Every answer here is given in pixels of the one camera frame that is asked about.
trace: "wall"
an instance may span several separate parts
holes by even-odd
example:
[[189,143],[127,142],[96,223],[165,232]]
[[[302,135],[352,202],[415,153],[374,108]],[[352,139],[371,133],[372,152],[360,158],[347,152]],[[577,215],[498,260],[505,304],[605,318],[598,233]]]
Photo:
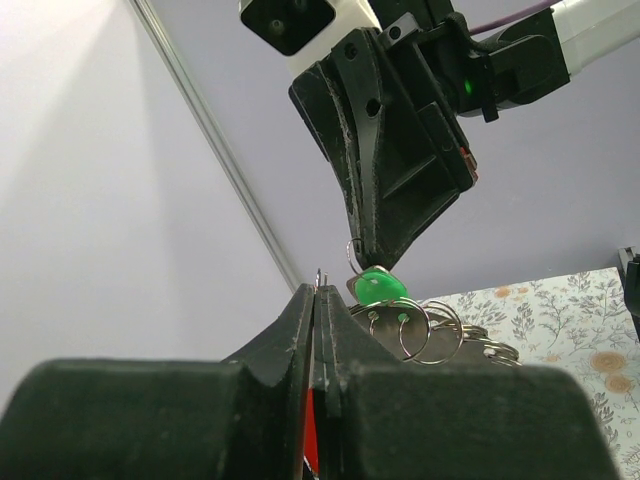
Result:
[[58,356],[221,358],[290,297],[125,0],[0,6],[0,409]]
[[[456,0],[471,25],[534,0]],[[301,272],[350,276],[342,194],[295,112],[284,60],[245,29],[235,0],[151,0],[233,145],[238,163]],[[395,273],[419,297],[612,265],[640,242],[638,42],[599,60],[563,90],[465,119],[480,181]]]

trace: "green object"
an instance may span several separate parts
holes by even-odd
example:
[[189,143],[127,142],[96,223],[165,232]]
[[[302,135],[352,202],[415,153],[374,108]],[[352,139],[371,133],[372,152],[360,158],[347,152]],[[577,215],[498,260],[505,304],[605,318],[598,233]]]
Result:
[[408,298],[407,287],[384,269],[365,270],[356,279],[354,296],[361,305]]

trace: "table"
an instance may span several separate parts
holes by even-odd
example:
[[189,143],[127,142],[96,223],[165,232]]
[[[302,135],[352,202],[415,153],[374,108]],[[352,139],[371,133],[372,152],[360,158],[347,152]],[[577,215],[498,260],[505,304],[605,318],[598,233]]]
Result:
[[591,401],[625,479],[640,480],[640,342],[615,268],[438,298],[464,323],[570,372]]

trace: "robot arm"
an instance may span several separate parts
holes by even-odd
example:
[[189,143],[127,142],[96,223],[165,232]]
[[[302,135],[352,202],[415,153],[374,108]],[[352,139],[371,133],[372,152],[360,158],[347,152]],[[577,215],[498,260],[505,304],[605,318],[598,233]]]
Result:
[[476,41],[450,0],[243,1],[245,25],[289,57],[363,268],[391,269],[475,184],[457,116],[497,120],[640,34],[640,0],[551,3]]

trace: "cable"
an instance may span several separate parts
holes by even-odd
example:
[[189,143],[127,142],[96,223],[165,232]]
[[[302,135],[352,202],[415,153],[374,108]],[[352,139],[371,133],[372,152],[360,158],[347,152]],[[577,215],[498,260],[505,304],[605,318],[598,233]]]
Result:
[[479,33],[485,33],[490,30],[495,30],[496,28],[504,27],[513,22],[517,22],[518,20],[522,20],[530,15],[534,15],[545,8],[548,8],[552,5],[558,3],[558,0],[544,0],[535,5],[532,5],[529,8],[525,8],[524,10],[520,10],[517,13],[508,15],[503,18],[499,18],[498,20],[494,20],[490,23],[485,23],[484,25],[480,25],[479,27],[472,28],[470,30],[471,35],[478,35]]

